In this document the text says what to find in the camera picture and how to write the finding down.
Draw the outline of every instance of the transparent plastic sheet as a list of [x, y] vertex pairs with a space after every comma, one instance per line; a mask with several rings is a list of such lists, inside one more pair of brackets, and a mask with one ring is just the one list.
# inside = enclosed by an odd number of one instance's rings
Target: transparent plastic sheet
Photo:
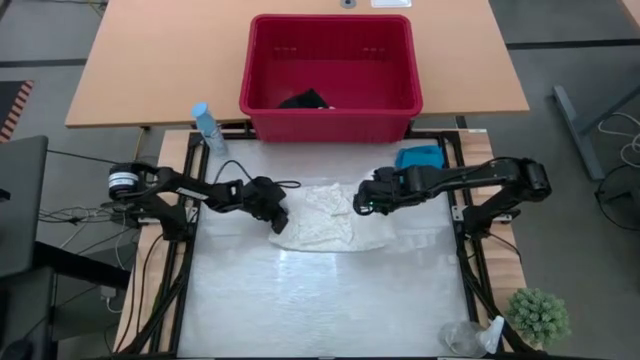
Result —
[[[435, 141], [227, 144], [228, 158], [210, 159], [208, 182], [235, 159], [251, 176], [314, 186], [356, 183], [392, 166], [399, 149]], [[229, 164], [219, 181], [238, 178]], [[178, 355], [451, 355], [439, 331], [469, 319], [446, 195], [390, 218], [397, 241], [384, 248], [308, 253], [269, 243], [269, 224], [248, 214], [203, 207]]]

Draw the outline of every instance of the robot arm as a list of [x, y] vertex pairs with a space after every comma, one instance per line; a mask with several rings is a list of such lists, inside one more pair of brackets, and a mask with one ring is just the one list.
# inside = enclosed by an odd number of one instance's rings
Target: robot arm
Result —
[[373, 180], [360, 184], [353, 199], [359, 215], [387, 215], [399, 208], [415, 206], [443, 191], [502, 185], [503, 188], [479, 206], [463, 211], [465, 230], [488, 230], [491, 221], [523, 201], [539, 202], [551, 194], [544, 167], [530, 159], [496, 158], [482, 165], [453, 169], [411, 166], [397, 170], [383, 167]]
[[[155, 177], [150, 186], [145, 182], [147, 174]], [[184, 207], [167, 204], [158, 196], [164, 192], [200, 200], [219, 213], [233, 210], [248, 212], [258, 220], [271, 222], [271, 228], [277, 234], [288, 222], [286, 211], [279, 205], [286, 194], [267, 177], [256, 177], [246, 185], [242, 180], [207, 184], [169, 167], [140, 162], [117, 164], [109, 171], [109, 197], [112, 200], [133, 204], [146, 215], [160, 220], [165, 240], [185, 240], [193, 234], [190, 233], [190, 221]]]

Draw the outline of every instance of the white cloth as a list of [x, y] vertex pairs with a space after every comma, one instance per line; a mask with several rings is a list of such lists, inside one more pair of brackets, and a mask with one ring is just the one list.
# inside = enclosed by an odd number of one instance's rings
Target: white cloth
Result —
[[289, 223], [269, 241], [285, 249], [353, 252], [377, 249], [395, 239], [389, 217], [352, 210], [355, 185], [310, 186], [287, 191]]

